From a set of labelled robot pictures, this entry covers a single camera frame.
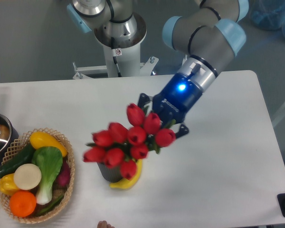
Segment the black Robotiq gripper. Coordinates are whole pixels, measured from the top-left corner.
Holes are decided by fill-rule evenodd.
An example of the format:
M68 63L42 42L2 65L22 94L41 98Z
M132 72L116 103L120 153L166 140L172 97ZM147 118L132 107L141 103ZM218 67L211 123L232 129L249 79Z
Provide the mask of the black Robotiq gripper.
M181 123L175 134L179 139L189 133L188 127L182 122L201 95L202 90L189 77L176 73L154 97L140 93L137 106L144 112L153 111L164 124L173 119L177 124Z

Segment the person's hand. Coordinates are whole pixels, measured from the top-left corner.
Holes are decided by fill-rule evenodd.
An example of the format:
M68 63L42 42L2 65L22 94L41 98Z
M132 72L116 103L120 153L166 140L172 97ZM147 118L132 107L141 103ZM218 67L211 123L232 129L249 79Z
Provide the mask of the person's hand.
M97 228L114 228L111 224L109 224L107 221L99 221L97 224Z

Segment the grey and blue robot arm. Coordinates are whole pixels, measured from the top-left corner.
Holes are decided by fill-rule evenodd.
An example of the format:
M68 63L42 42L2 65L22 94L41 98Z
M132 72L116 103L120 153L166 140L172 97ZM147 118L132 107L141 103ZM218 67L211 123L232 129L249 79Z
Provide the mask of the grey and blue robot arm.
M133 11L132 1L73 0L66 9L82 32L93 32L103 46L109 77L139 75L140 44L147 28ZM246 42L238 22L248 9L246 0L203 0L193 15L168 19L162 40L187 59L158 94L140 94L138 106L151 103L163 124L175 121L180 125L177 137L188 134L184 124L187 112Z

